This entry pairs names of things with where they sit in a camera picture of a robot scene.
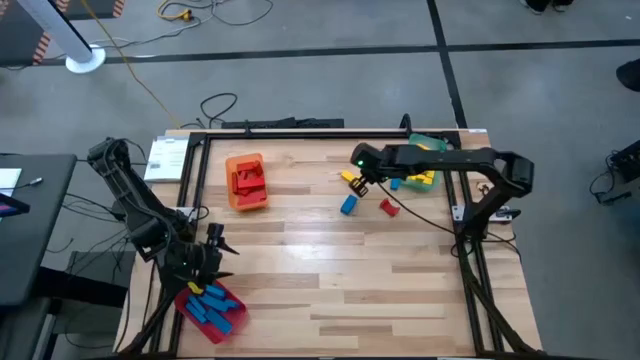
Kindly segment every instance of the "red plastic block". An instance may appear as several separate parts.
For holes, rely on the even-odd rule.
[[[236,171],[255,171],[255,168],[260,166],[260,161],[251,161],[236,166]]]
[[[231,174],[231,191],[234,194],[238,193],[238,174],[236,173]]]
[[[400,208],[391,205],[389,199],[382,200],[382,202],[380,203],[380,208],[391,217],[398,215],[398,212],[400,212]]]
[[[241,196],[238,199],[238,205],[248,205],[260,202],[267,198],[267,192],[262,188],[262,190],[252,191],[247,196]]]
[[[249,177],[247,173],[242,173],[242,178],[238,179],[238,189],[262,188],[264,187],[264,177]]]

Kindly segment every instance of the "concrete floor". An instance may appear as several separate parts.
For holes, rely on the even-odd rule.
[[[251,26],[231,28],[212,20],[180,37],[130,47],[126,53],[436,43],[424,0],[274,4],[271,14]],[[104,22],[114,36],[135,40],[180,25],[157,19],[154,6],[128,0],[121,18]],[[260,0],[234,0],[220,14],[240,21],[264,6]],[[550,10],[543,16],[532,15],[517,0],[437,0],[437,6],[448,44],[633,39],[640,33],[636,0],[577,0],[565,14]],[[88,40],[104,38],[92,21],[74,25]],[[59,53],[52,44],[47,57]],[[537,166],[533,194],[514,202],[523,210],[514,227],[544,348],[571,356],[640,358],[637,207],[632,202],[601,207],[588,193],[591,179],[604,170],[604,157],[638,140],[638,95],[618,83],[615,69],[640,57],[640,47],[450,56],[469,127],[487,128],[494,147],[519,152]],[[232,91],[239,101],[227,114],[231,120],[344,117],[347,127],[396,127],[408,112],[415,126],[456,126],[437,53],[134,67],[183,122],[200,116],[198,104],[205,97]],[[105,65],[84,76],[59,66],[0,69],[0,152],[83,157],[106,136],[128,137],[149,148],[153,137],[170,127],[124,65]],[[81,163],[70,191],[112,201],[104,182]],[[64,268],[72,250],[87,250],[118,229],[112,225],[63,213],[50,247],[62,247],[70,236],[76,241],[69,252],[47,254],[45,265]],[[86,344],[113,341],[113,335],[99,336],[82,338]],[[56,358],[87,355],[64,340],[58,345]]]

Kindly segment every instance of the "orange warning stripe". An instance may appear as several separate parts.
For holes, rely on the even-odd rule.
[[[124,2],[125,0],[116,0],[113,4],[113,16],[120,17],[122,15],[122,11],[124,11]]]
[[[47,47],[51,41],[51,36],[48,33],[43,33],[36,47],[36,51],[33,54],[33,65],[38,65],[44,59],[44,54],[47,52]]]
[[[9,8],[9,0],[5,0],[5,1],[0,0],[0,16],[4,15],[4,13],[7,12],[8,8]]]

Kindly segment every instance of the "black metal frame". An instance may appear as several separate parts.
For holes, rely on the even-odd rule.
[[[196,188],[193,199],[193,207],[200,207],[202,204],[202,193],[204,191],[204,183],[207,175],[207,167],[209,163],[209,154],[211,152],[211,144],[213,140],[240,140],[240,139],[406,139],[411,129],[398,129],[398,130],[383,130],[383,131],[351,131],[348,129],[334,130],[334,131],[273,131],[273,130],[245,130],[245,131],[222,131],[217,133],[208,132],[192,132],[189,137],[189,146],[185,154],[185,162],[182,173],[182,179],[180,182],[180,191],[178,196],[178,206],[184,206],[186,204],[187,191],[190,183],[190,175],[193,168],[193,160],[195,156],[195,149],[198,145],[202,145],[202,156],[200,158],[200,164],[198,169],[198,175],[196,180]],[[461,148],[461,141],[459,132],[452,131],[427,131],[417,132],[419,134],[441,139],[450,144],[454,149]],[[447,198],[449,200],[450,210],[451,207],[457,205],[456,192],[453,185],[453,178],[450,171],[445,171],[444,182],[447,190]],[[470,206],[473,203],[471,198],[471,189],[469,187],[469,180],[466,173],[460,172],[460,186],[462,188],[463,199],[466,205]],[[451,213],[451,221],[455,223],[453,213]],[[461,271],[463,265],[469,266],[469,260],[464,249],[465,240],[463,235],[456,236],[456,244],[458,248],[458,260],[460,263]],[[471,239],[474,252],[476,254],[477,271],[480,277],[480,286],[484,294],[493,301],[493,294],[491,289],[491,283],[489,280],[489,273],[487,269],[487,263],[482,249],[482,243],[480,239]],[[495,322],[487,316],[489,321],[489,328],[491,332],[491,338],[493,343],[493,350],[486,350],[484,347],[484,341],[482,337],[482,330],[480,327],[480,318],[478,309],[476,306],[475,295],[472,289],[465,284],[464,294],[469,313],[469,325],[471,327],[471,334],[474,342],[474,349],[476,356],[490,356],[494,358],[520,358],[523,359],[535,358],[539,359],[545,355],[537,354],[517,354],[504,352],[504,345],[502,343],[502,335]],[[158,352],[159,340],[162,329],[158,328],[152,338],[150,352],[158,356],[177,356],[178,345],[180,341],[180,335],[182,332],[182,315],[176,311],[174,314],[174,322],[171,328],[171,337],[169,343],[168,352]]]

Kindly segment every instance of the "blue plastic block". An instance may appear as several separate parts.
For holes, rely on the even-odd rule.
[[[207,285],[205,292],[214,298],[224,299],[224,290],[215,285]]]
[[[229,305],[227,305],[227,303],[225,303],[224,300],[218,300],[209,295],[201,296],[200,301],[202,301],[203,304],[210,306],[216,310],[220,310],[222,312],[229,310]]]
[[[344,201],[344,204],[342,204],[340,212],[345,215],[351,214],[351,211],[353,211],[353,208],[356,206],[356,202],[358,202],[358,198],[353,195],[349,195],[347,200]]]
[[[189,295],[189,303],[191,304],[191,306],[193,306],[194,309],[198,310],[200,314],[204,315],[204,313],[206,312],[206,310],[202,307],[202,304],[200,304],[195,296]]]
[[[222,315],[218,314],[217,311],[210,309],[205,316],[215,327],[222,331],[223,334],[229,335],[229,333],[231,333],[231,323],[223,318]]]
[[[204,314],[201,314],[200,312],[198,312],[198,310],[196,310],[196,308],[193,306],[192,303],[187,303],[185,308],[189,310],[191,315],[193,315],[193,317],[196,318],[196,320],[198,320],[200,324],[204,324],[207,322],[207,318],[204,317]]]
[[[237,308],[237,307],[238,307],[238,303],[237,303],[237,302],[235,302],[235,301],[233,301],[233,300],[231,300],[231,299],[227,299],[227,300],[225,300],[225,301],[224,301],[224,303],[225,303],[225,304],[227,304],[227,306],[228,306],[230,309],[235,309],[235,308]]]
[[[390,186],[391,190],[398,190],[401,182],[402,180],[400,179],[391,179],[391,186]]]

